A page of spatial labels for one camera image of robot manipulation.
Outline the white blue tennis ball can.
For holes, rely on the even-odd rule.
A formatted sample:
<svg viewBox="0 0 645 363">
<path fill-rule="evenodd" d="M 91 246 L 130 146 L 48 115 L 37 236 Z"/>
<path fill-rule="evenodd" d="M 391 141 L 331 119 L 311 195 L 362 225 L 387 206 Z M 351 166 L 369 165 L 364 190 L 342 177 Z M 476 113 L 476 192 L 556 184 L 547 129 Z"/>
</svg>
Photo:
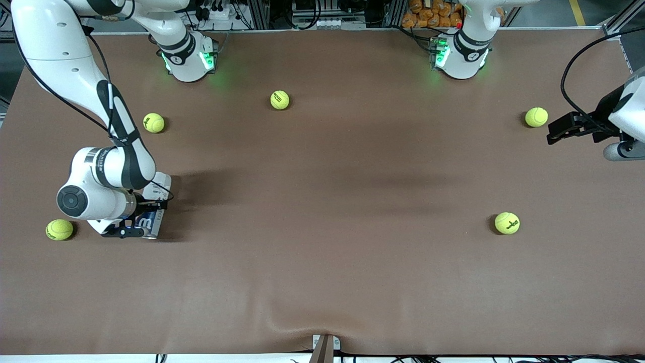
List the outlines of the white blue tennis ball can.
<svg viewBox="0 0 645 363">
<path fill-rule="evenodd" d="M 156 172 L 154 179 L 141 191 L 145 200 L 167 201 L 170 199 L 171 177 L 163 172 Z M 136 216 L 135 226 L 144 230 L 142 236 L 145 239 L 157 239 L 161 224 L 163 223 L 166 209 L 155 207 L 155 204 L 147 211 Z"/>
</svg>

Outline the brown table cover mat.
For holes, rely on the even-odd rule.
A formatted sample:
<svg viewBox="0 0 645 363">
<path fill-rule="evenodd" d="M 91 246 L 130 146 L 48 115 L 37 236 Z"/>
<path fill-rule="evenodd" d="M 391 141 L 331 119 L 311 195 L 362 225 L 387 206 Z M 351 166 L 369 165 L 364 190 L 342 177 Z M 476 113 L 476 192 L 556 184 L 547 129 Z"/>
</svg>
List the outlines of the brown table cover mat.
<svg viewBox="0 0 645 363">
<path fill-rule="evenodd" d="M 106 134 L 20 77 L 0 128 L 0 354 L 645 353 L 645 161 L 546 142 L 597 29 L 501 30 L 456 81 L 399 31 L 228 37 L 182 83 L 145 35 L 99 35 L 175 195 L 157 240 L 45 235 Z M 284 90 L 285 110 L 270 96 Z M 513 212 L 514 234 L 495 229 Z"/>
</svg>

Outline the orange objects pile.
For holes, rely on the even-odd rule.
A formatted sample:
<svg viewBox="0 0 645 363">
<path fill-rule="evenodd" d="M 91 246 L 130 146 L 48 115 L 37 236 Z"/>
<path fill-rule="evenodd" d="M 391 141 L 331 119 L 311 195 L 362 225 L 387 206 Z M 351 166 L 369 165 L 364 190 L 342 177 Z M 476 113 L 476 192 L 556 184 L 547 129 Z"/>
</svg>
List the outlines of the orange objects pile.
<svg viewBox="0 0 645 363">
<path fill-rule="evenodd" d="M 460 28 L 465 8 L 458 0 L 407 0 L 403 28 Z"/>
</svg>

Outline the white power strip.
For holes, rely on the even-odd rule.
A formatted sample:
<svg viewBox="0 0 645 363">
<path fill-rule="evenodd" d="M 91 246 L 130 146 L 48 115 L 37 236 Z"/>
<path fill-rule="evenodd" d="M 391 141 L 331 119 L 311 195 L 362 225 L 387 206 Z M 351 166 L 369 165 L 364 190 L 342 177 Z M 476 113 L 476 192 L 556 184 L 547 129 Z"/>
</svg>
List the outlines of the white power strip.
<svg viewBox="0 0 645 363">
<path fill-rule="evenodd" d="M 225 2 L 205 3 L 196 11 L 200 21 L 229 21 L 232 15 L 232 5 Z"/>
</svg>

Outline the white connector block row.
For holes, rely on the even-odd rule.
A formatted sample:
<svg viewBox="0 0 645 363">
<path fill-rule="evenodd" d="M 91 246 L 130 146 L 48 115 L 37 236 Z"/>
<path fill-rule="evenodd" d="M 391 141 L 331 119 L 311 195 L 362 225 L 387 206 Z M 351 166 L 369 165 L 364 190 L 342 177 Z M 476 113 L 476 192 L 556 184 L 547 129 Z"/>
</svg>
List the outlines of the white connector block row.
<svg viewBox="0 0 645 363">
<path fill-rule="evenodd" d="M 313 18 L 293 18 L 292 22 L 298 28 L 307 28 Z M 309 30 L 361 30 L 367 25 L 363 18 L 321 18 Z"/>
</svg>

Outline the aluminium frame post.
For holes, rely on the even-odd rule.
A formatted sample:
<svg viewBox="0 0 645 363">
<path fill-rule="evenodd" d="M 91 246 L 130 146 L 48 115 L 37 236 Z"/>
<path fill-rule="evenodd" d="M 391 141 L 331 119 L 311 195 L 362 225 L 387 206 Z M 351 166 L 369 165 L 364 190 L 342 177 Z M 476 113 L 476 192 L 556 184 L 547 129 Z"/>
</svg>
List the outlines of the aluminium frame post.
<svg viewBox="0 0 645 363">
<path fill-rule="evenodd" d="M 635 16 L 645 10 L 645 0 L 629 0 L 629 3 L 617 14 L 608 18 L 603 23 L 603 32 L 605 35 L 614 35 L 635 18 Z"/>
<path fill-rule="evenodd" d="M 254 30 L 272 30 L 272 0 L 248 0 Z"/>
</svg>

